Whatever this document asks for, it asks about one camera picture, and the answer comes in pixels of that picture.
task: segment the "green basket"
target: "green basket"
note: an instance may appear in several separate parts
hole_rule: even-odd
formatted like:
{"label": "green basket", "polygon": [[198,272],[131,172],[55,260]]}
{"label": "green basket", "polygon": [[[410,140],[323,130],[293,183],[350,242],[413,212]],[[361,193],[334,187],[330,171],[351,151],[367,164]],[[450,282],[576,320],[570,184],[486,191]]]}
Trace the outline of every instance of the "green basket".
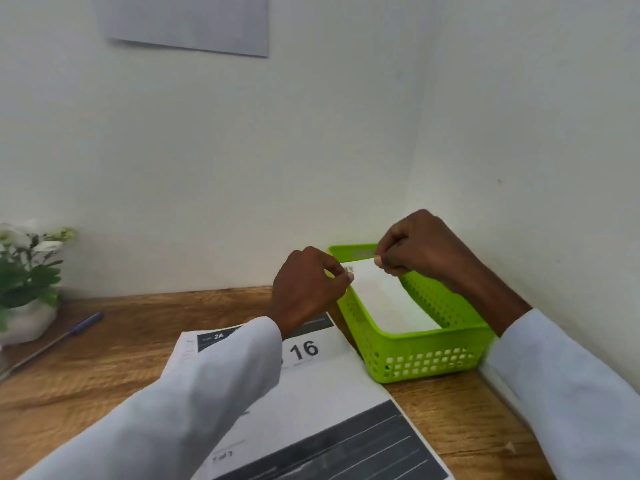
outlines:
{"label": "green basket", "polygon": [[[331,246],[328,252],[348,262],[371,258],[375,249],[375,244],[357,244]],[[489,325],[467,300],[436,280],[408,273],[400,282],[442,329],[393,335],[377,327],[352,288],[338,300],[373,379],[389,383],[475,368],[495,337]]]}

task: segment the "white paper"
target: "white paper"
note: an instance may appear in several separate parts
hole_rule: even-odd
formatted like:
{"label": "white paper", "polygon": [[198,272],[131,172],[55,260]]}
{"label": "white paper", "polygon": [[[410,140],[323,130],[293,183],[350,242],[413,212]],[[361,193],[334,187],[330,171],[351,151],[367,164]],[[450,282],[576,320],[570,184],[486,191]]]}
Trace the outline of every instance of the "white paper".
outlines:
{"label": "white paper", "polygon": [[442,328],[409,296],[400,280],[385,273],[373,259],[342,265],[352,270],[351,287],[380,330],[400,334]]}
{"label": "white paper", "polygon": [[267,0],[93,0],[110,38],[269,55]]}
{"label": "white paper", "polygon": [[[328,316],[316,323],[325,328],[284,340],[280,383],[236,422],[193,480],[452,478]],[[199,335],[218,339],[216,331],[183,332],[164,372],[195,357]]]}

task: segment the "white lab coat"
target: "white lab coat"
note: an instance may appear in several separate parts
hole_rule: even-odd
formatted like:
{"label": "white lab coat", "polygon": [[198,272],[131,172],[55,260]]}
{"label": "white lab coat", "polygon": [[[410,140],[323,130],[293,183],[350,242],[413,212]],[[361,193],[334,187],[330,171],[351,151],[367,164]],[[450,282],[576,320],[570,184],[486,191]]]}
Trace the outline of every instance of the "white lab coat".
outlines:
{"label": "white lab coat", "polygon": [[[131,396],[20,480],[189,480],[254,401],[278,384],[267,317]],[[511,325],[492,364],[524,404],[558,480],[640,478],[640,396],[538,310]]]}

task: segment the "wooden desk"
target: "wooden desk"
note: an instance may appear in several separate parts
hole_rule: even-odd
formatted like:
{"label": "wooden desk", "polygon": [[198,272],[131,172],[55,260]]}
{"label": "wooden desk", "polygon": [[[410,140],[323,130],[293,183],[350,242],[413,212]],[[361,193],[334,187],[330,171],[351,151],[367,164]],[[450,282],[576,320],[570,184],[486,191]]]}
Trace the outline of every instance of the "wooden desk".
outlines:
{"label": "wooden desk", "polygon": [[[62,306],[11,362],[92,313],[105,318],[0,385],[0,480],[12,480],[160,377],[181,331],[262,315],[269,288],[89,299]],[[342,316],[330,311],[352,340]],[[458,480],[554,478],[533,434],[475,371],[388,386]],[[511,441],[516,454],[505,449]]]}

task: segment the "blue pen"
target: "blue pen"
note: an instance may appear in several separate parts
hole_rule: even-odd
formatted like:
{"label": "blue pen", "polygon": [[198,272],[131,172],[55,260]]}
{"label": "blue pen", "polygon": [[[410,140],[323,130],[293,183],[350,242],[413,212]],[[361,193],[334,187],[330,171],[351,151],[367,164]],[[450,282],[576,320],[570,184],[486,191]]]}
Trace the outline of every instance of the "blue pen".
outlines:
{"label": "blue pen", "polygon": [[95,313],[95,314],[91,315],[86,320],[83,320],[82,322],[78,323],[78,325],[73,327],[68,332],[63,333],[62,335],[60,335],[53,342],[48,343],[47,345],[45,345],[43,348],[41,348],[37,352],[34,352],[33,354],[29,355],[26,359],[23,359],[20,362],[18,362],[17,364],[15,364],[14,366],[10,367],[3,374],[0,374],[0,382],[2,382],[5,379],[7,379],[7,377],[11,376],[14,372],[17,372],[23,366],[27,365],[29,362],[31,362],[35,358],[41,356],[42,354],[44,354],[44,352],[46,352],[47,350],[53,348],[55,345],[59,344],[64,339],[66,339],[68,337],[73,337],[74,335],[77,335],[78,333],[82,332],[86,328],[91,327],[91,325],[93,325],[94,323],[98,322],[103,316],[104,316],[104,313],[98,312],[98,313]]}

